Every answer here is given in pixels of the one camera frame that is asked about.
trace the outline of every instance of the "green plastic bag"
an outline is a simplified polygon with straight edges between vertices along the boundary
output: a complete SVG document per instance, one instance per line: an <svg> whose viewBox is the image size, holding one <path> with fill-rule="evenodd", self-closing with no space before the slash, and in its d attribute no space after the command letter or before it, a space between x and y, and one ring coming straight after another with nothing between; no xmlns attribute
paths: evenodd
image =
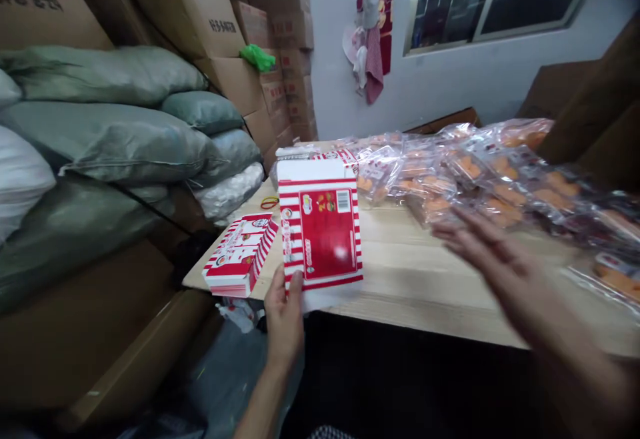
<svg viewBox="0 0 640 439"><path fill-rule="evenodd" d="M269 72L275 65L275 57L264 52L260 47L249 44L240 51L240 57L252 64L260 72Z"/></svg>
<svg viewBox="0 0 640 439"><path fill-rule="evenodd" d="M0 68L22 87L25 100L156 107L169 94L207 88L192 64L168 50L142 45L113 51L60 45L2 51Z"/></svg>
<svg viewBox="0 0 640 439"><path fill-rule="evenodd" d="M166 187L130 190L173 214ZM107 184L62 177L0 248L0 314L94 259L144 238L161 220Z"/></svg>
<svg viewBox="0 0 640 439"><path fill-rule="evenodd" d="M132 105L23 101L0 111L0 125L31 143L60 175L76 171L146 185L193 177L217 161L203 133L167 113Z"/></svg>
<svg viewBox="0 0 640 439"><path fill-rule="evenodd" d="M212 92L171 94L160 108L207 135L243 126L242 116L231 101Z"/></svg>

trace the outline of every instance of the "wooden table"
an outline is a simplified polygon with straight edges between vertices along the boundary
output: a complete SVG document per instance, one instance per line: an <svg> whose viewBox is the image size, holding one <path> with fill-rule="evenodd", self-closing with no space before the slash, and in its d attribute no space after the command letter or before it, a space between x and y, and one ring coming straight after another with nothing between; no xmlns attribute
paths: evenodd
<svg viewBox="0 0 640 439"><path fill-rule="evenodd" d="M267 180L246 202L241 215L264 212L264 197L277 195ZM279 221L279 208L272 209ZM360 202L364 260L363 289L358 300L328 312L396 326L448 334L504 346L526 348L504 320L482 277L422 230L405 207L392 203L371 207ZM517 232L544 264L549 279L571 307L593 329L600 345L613 354L640 357L640 328L625 309L574 284L562 270L576 249L543 232ZM183 285L208 290L203 266L221 238L186 275ZM262 300L282 262L280 233L267 256L252 298Z"/></svg>

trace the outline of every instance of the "flattened paper box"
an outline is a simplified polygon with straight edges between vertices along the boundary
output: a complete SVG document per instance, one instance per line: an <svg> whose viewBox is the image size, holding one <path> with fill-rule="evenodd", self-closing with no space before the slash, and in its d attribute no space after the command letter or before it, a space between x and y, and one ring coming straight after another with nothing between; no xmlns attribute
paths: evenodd
<svg viewBox="0 0 640 439"><path fill-rule="evenodd" d="M358 194L340 159L278 163L287 290L303 272L303 310L355 299L363 280Z"/></svg>
<svg viewBox="0 0 640 439"><path fill-rule="evenodd" d="M249 297L277 232L270 212L244 215L233 222L202 271L211 293Z"/></svg>

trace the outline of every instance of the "hanging towel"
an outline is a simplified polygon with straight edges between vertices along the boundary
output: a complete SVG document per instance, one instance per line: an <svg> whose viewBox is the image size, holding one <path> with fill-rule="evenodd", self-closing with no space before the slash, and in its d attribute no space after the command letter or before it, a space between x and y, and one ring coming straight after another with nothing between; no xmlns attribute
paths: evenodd
<svg viewBox="0 0 640 439"><path fill-rule="evenodd" d="M382 54L380 52L380 29L374 27L367 31L367 103L371 105L382 93Z"/></svg>

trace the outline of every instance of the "barcode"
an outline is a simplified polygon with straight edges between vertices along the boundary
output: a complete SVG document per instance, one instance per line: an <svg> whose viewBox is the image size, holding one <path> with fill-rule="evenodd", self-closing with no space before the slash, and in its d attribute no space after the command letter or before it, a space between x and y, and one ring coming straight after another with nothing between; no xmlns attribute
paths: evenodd
<svg viewBox="0 0 640 439"><path fill-rule="evenodd" d="M351 191L336 191L335 196L338 199L338 213L351 212L351 201L349 194Z"/></svg>

